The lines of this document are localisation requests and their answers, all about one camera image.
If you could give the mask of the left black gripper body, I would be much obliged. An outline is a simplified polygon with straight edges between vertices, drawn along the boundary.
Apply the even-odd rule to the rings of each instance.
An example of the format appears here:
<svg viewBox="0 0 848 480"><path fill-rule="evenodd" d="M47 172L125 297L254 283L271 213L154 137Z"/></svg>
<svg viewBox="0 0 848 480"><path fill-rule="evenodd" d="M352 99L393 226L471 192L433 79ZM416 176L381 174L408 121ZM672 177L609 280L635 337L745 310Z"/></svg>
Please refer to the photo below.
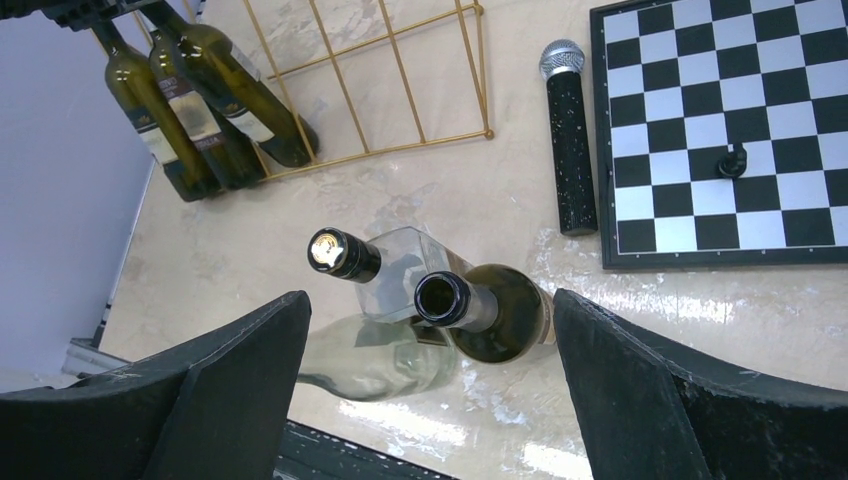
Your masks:
<svg viewBox="0 0 848 480"><path fill-rule="evenodd" d="M41 12L61 28L80 31L152 3L155 0L1 0L1 19Z"/></svg>

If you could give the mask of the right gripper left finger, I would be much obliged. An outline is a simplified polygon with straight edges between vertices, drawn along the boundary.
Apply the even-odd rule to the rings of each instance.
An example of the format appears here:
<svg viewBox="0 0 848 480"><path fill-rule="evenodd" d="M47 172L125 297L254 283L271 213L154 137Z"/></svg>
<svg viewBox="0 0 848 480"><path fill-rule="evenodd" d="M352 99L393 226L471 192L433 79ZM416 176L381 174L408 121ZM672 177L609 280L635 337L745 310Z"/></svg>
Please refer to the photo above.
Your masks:
<svg viewBox="0 0 848 480"><path fill-rule="evenodd" d="M1 397L5 479L269 479L312 307L293 291L65 388Z"/></svg>

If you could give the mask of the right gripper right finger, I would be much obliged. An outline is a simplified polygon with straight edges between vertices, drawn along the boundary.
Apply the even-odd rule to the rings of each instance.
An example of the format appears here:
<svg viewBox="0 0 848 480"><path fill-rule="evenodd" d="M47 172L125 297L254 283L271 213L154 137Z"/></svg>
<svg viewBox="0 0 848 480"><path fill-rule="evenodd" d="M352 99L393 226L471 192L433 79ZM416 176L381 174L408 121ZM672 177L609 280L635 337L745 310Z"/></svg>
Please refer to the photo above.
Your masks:
<svg viewBox="0 0 848 480"><path fill-rule="evenodd" d="M554 296L572 404L597 479L843 479L847 395L750 370Z"/></svg>

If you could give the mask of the dark bottle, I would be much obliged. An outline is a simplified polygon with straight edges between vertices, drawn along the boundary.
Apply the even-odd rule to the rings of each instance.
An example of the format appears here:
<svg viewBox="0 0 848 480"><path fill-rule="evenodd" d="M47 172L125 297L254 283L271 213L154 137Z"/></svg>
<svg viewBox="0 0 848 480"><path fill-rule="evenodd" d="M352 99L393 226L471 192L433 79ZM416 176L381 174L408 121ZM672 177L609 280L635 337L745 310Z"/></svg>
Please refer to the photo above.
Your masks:
<svg viewBox="0 0 848 480"><path fill-rule="evenodd" d="M272 93L225 33L186 21L165 1L140 11L170 38L177 70L214 110L280 165L300 168L311 163L320 150L317 133Z"/></svg>
<svg viewBox="0 0 848 480"><path fill-rule="evenodd" d="M91 30L108 55L107 88L179 197L193 202L218 193L220 183L160 91L147 57L110 21Z"/></svg>

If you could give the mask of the clear round glass bottle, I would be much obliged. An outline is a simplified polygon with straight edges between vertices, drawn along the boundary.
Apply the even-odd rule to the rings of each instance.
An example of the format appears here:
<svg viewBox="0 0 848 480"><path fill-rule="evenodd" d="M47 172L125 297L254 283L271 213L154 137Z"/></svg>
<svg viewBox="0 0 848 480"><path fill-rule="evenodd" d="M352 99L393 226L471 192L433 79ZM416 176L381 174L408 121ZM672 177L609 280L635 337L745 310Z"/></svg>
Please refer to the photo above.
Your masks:
<svg viewBox="0 0 848 480"><path fill-rule="evenodd" d="M435 327L353 315L309 333L297 381L345 400L376 402L446 385L457 361L456 348Z"/></svg>

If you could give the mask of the green bottle silver cap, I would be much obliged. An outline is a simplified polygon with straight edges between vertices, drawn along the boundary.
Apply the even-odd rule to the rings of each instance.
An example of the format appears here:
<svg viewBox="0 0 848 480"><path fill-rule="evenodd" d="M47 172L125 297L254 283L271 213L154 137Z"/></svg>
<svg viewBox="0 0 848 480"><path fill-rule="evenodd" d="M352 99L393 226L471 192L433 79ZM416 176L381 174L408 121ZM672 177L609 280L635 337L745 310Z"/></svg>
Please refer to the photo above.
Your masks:
<svg viewBox="0 0 848 480"><path fill-rule="evenodd" d="M148 57L158 87L189 139L227 190L250 188L266 177L251 141L215 111L179 73L171 55L172 42L151 27Z"/></svg>

